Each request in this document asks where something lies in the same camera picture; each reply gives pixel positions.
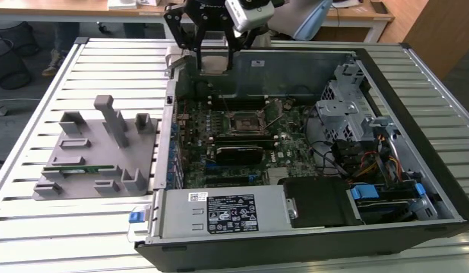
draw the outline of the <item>power supply label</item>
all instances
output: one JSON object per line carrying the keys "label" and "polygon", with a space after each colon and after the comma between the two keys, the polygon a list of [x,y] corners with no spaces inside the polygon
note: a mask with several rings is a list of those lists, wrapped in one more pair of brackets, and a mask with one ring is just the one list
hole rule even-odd
{"label": "power supply label", "polygon": [[207,222],[211,234],[258,231],[254,195],[207,197]]}

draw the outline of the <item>white device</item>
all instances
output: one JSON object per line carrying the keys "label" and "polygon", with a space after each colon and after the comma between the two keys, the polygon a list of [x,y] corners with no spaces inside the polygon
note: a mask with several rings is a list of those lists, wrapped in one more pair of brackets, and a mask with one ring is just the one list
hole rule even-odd
{"label": "white device", "polygon": [[108,10],[136,9],[136,0],[108,0]]}
{"label": "white device", "polygon": [[265,25],[275,13],[271,1],[266,6],[251,10],[243,9],[239,0],[226,0],[225,6],[234,22],[234,29],[238,32],[246,32]]}

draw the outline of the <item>metal workbench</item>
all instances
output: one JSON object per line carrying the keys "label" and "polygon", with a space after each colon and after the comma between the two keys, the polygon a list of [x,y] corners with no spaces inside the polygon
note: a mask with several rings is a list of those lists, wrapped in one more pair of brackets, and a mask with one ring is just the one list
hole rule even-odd
{"label": "metal workbench", "polygon": [[[94,98],[111,94],[126,118],[138,111],[162,117],[170,45],[167,40],[91,39],[71,50],[0,172],[0,272],[156,272],[126,237],[128,212],[148,204],[152,195],[59,201],[35,201],[31,195],[59,138],[63,111],[80,110],[84,118],[102,118]],[[469,196],[469,114],[413,51],[398,45],[362,43],[275,42],[273,46],[368,49]],[[469,232],[396,255],[222,272],[317,270],[469,272]]]}

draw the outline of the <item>shoe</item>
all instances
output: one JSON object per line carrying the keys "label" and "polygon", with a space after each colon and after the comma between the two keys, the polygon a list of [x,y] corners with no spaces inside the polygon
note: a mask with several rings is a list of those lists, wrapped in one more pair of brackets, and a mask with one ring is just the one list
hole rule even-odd
{"label": "shoe", "polygon": [[59,53],[57,50],[51,51],[51,63],[49,66],[44,69],[43,71],[43,76],[44,77],[52,77],[57,74],[59,68],[63,65],[64,62],[64,55]]}

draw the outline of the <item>wooden desk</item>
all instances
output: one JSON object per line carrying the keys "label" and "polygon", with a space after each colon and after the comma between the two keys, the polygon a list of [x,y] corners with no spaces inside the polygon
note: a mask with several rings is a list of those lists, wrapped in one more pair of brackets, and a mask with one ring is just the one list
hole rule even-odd
{"label": "wooden desk", "polygon": [[440,79],[469,51],[469,0],[382,0],[396,14],[384,43],[408,43]]}
{"label": "wooden desk", "polygon": [[[40,22],[104,22],[104,23],[162,23],[166,37],[172,38],[162,17],[164,4],[182,0],[163,0],[160,6],[139,6],[135,10],[107,9],[107,0],[0,0],[0,20]],[[349,9],[329,11],[326,27],[370,28],[365,42],[377,42],[386,23],[394,17],[374,12],[369,0]]]}

